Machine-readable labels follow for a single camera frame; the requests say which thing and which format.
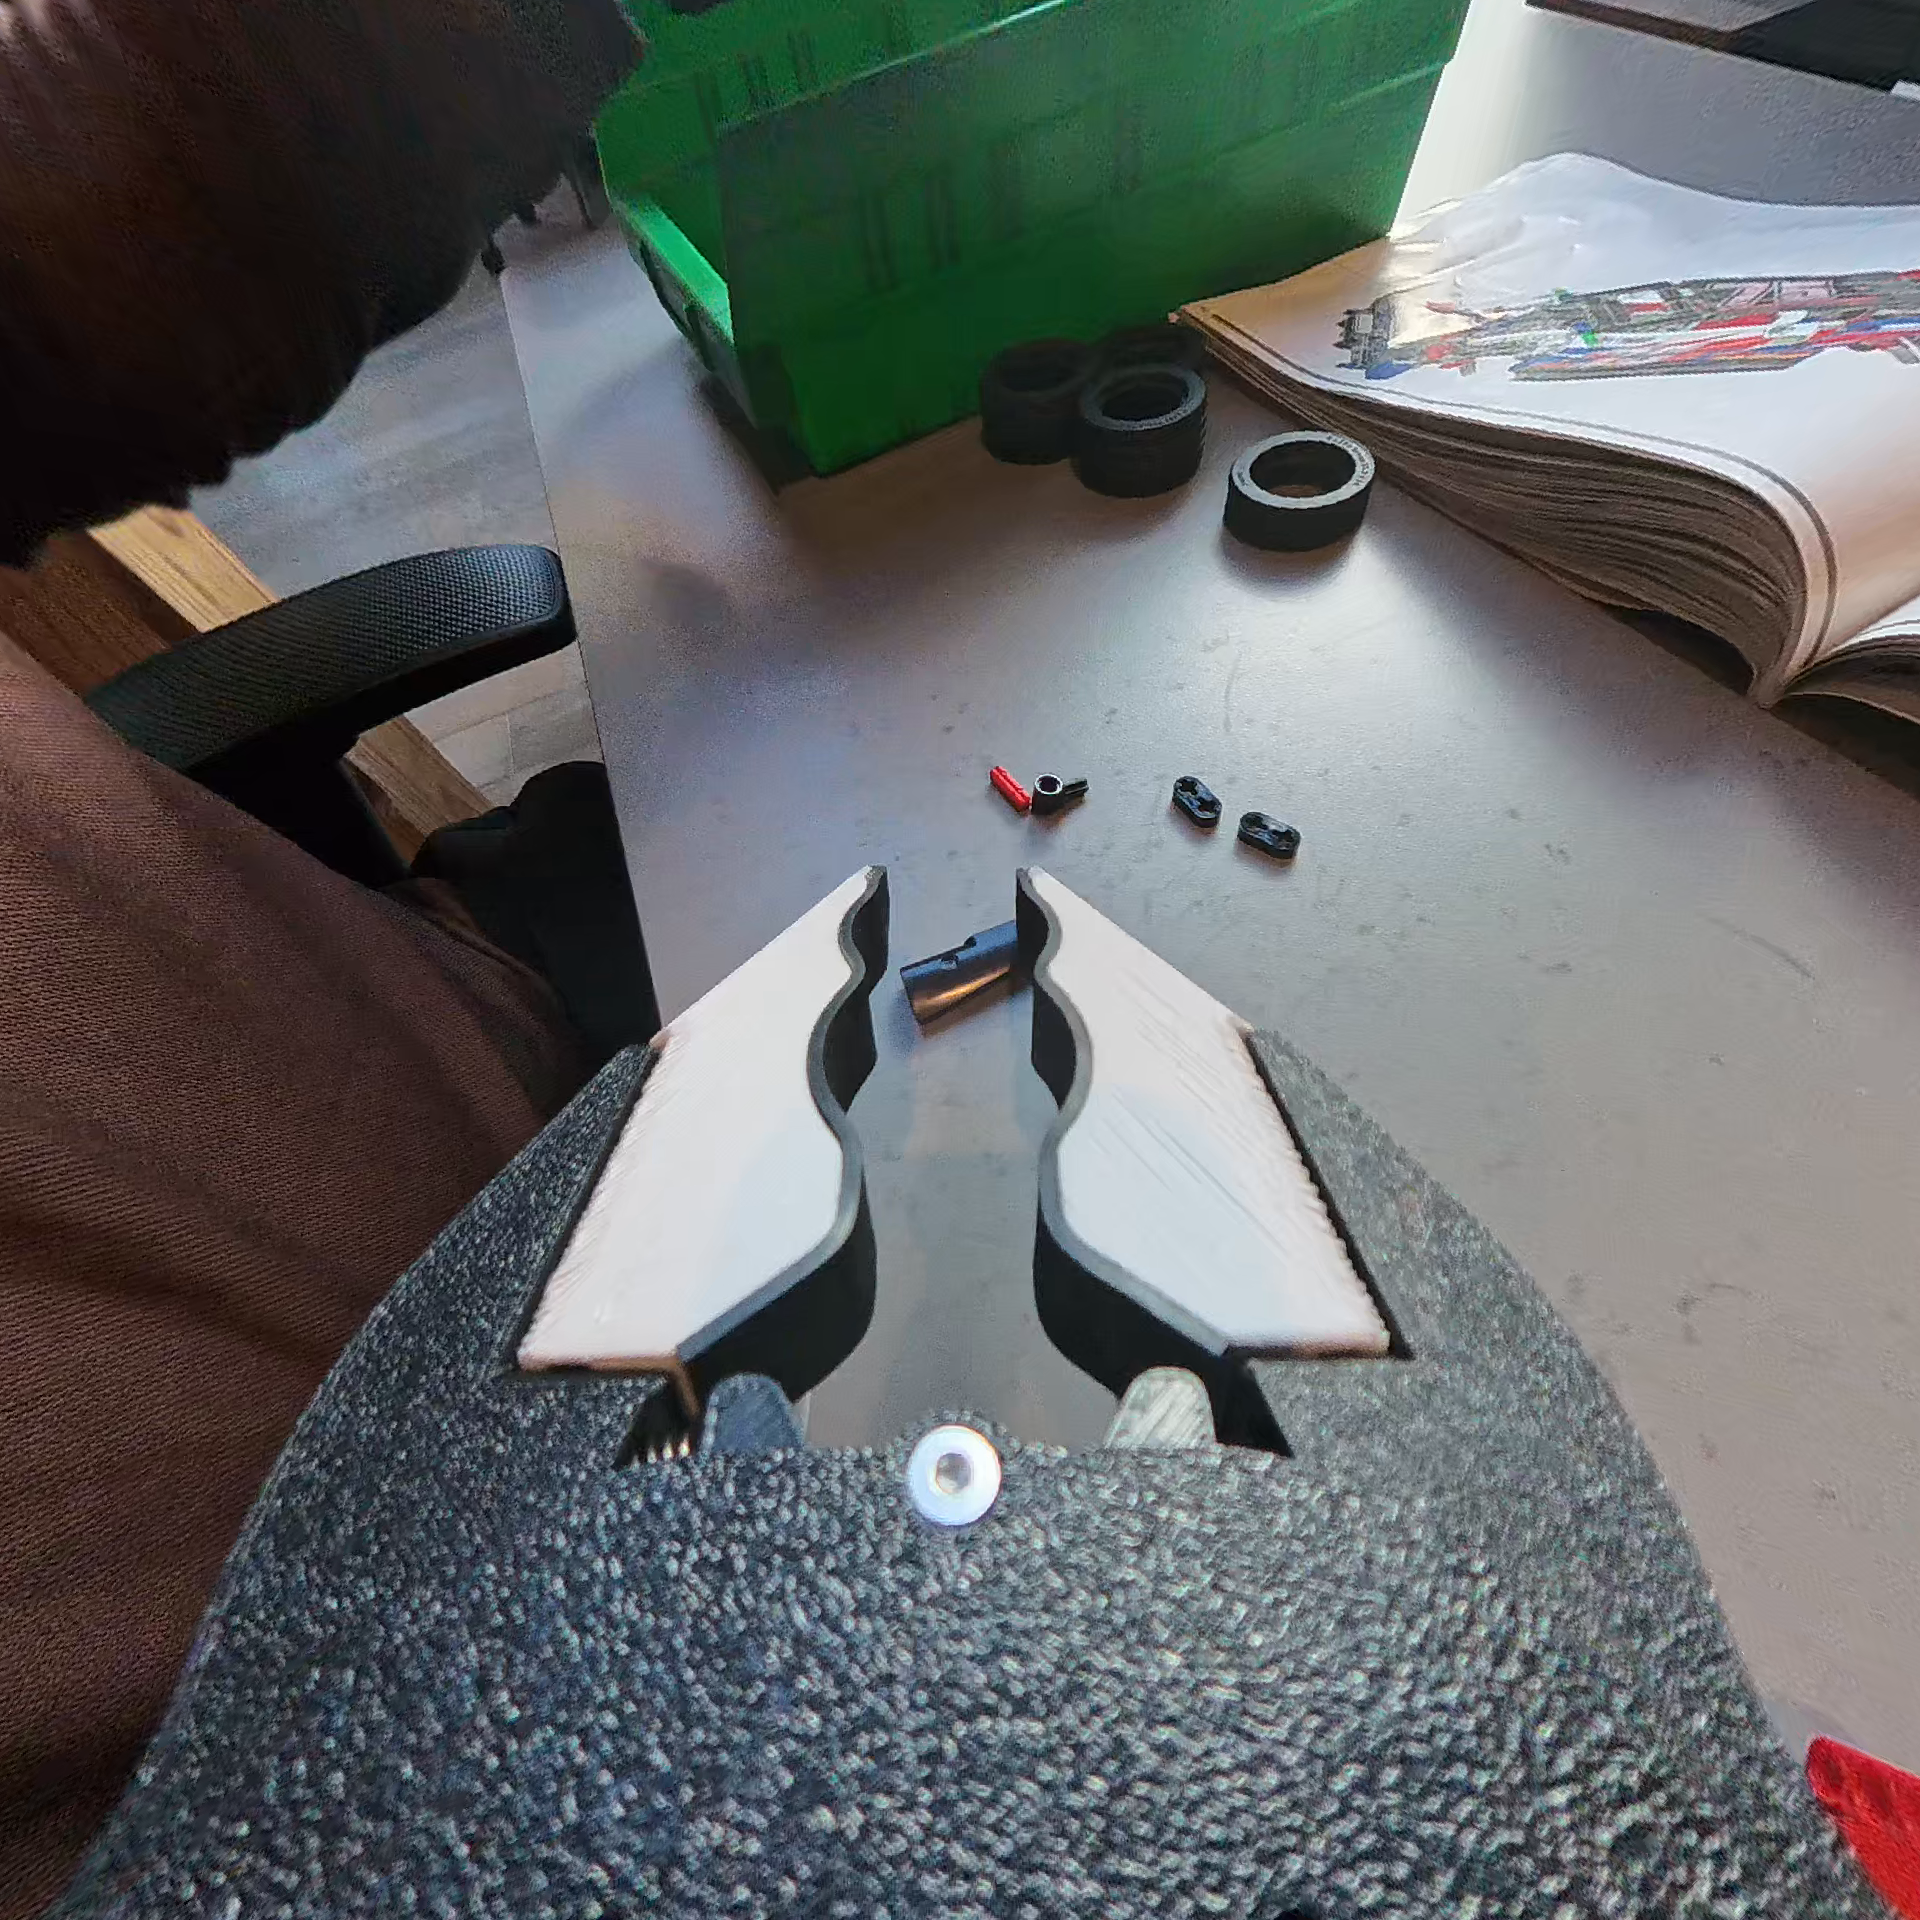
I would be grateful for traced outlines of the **person's left forearm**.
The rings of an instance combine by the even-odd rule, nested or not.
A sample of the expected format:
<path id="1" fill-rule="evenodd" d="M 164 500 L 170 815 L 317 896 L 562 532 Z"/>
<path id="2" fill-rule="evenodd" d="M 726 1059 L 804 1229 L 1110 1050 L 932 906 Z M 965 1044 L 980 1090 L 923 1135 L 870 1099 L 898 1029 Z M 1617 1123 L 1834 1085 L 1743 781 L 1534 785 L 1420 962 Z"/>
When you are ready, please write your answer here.
<path id="1" fill-rule="evenodd" d="M 558 181 L 643 49 L 611 2 L 3 17 L 7 567 L 325 419 Z"/>

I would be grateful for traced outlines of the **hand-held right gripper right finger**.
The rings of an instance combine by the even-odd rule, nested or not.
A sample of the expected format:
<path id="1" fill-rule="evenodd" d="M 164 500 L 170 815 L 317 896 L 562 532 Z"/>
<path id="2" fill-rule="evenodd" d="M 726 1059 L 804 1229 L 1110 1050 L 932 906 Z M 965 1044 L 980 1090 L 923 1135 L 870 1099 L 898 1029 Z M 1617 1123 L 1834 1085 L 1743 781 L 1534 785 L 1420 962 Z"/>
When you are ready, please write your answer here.
<path id="1" fill-rule="evenodd" d="M 1222 1000 L 1045 869 L 1018 874 L 1041 1147 L 1034 1290 L 1047 1340 L 1122 1399 L 1195 1379 L 1258 1408 L 1274 1360 L 1390 1360 L 1396 1331 Z"/>

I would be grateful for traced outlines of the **green plastic bin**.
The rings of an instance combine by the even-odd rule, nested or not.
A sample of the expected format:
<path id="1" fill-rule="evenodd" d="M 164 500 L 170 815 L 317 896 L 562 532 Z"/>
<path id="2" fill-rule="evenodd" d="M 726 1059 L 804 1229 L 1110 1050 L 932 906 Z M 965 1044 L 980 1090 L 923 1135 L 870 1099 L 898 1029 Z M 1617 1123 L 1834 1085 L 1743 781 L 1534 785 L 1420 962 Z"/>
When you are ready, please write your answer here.
<path id="1" fill-rule="evenodd" d="M 626 243 L 735 409 L 839 474 L 1097 340 L 1379 240 L 1462 2 L 621 4 Z"/>

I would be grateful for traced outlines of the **instruction booklet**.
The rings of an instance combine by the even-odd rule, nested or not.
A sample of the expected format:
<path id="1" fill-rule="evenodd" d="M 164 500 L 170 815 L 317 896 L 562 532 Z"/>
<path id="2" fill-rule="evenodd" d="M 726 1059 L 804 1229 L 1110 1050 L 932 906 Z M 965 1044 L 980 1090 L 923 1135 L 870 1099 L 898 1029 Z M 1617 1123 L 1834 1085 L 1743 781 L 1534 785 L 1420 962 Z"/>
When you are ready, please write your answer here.
<path id="1" fill-rule="evenodd" d="M 1918 207 L 1551 153 L 1172 316 L 1285 415 L 1759 707 L 1918 716 Z"/>

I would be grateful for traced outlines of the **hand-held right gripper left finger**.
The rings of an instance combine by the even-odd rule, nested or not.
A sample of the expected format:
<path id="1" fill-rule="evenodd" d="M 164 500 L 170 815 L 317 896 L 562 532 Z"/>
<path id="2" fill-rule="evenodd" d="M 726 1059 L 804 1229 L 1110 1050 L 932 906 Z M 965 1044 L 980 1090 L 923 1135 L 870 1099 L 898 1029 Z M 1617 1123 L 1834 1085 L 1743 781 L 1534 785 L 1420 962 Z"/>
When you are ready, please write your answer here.
<path id="1" fill-rule="evenodd" d="M 868 1079 L 890 880 L 859 869 L 676 1015 L 519 1333 L 529 1376 L 654 1376 L 689 1415 L 733 1376 L 791 1402 L 863 1338 Z"/>

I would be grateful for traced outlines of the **black long panel piece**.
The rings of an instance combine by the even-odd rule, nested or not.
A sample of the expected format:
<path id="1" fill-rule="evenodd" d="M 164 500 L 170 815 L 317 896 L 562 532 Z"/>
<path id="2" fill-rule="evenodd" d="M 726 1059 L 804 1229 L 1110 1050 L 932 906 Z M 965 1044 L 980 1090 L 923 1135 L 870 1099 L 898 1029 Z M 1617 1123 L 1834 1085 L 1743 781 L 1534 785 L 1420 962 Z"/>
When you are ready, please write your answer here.
<path id="1" fill-rule="evenodd" d="M 1019 968 L 1019 933 L 1009 919 L 901 968 L 898 986 L 914 1025 L 926 1029 L 956 1017 L 988 993 L 1005 989 L 1019 978 Z"/>

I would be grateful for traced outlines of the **partly built toy car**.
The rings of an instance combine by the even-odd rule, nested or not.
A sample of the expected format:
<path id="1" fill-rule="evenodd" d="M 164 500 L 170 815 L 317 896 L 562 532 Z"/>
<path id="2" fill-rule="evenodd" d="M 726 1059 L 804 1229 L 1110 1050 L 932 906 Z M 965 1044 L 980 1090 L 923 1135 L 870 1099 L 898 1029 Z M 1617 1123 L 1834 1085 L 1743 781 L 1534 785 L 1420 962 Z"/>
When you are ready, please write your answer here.
<path id="1" fill-rule="evenodd" d="M 1807 1741 L 1805 1771 L 1883 1904 L 1918 1919 L 1918 1777 L 1826 1735 Z"/>

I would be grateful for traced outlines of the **toy car set box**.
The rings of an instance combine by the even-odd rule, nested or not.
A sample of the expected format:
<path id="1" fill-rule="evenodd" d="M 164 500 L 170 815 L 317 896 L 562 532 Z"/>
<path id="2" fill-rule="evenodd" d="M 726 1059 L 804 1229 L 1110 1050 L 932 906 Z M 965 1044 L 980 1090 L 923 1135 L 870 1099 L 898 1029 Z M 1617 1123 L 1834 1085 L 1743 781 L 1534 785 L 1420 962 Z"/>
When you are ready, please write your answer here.
<path id="1" fill-rule="evenodd" d="M 1915 2 L 1534 2 L 1538 12 L 1918 98 Z"/>

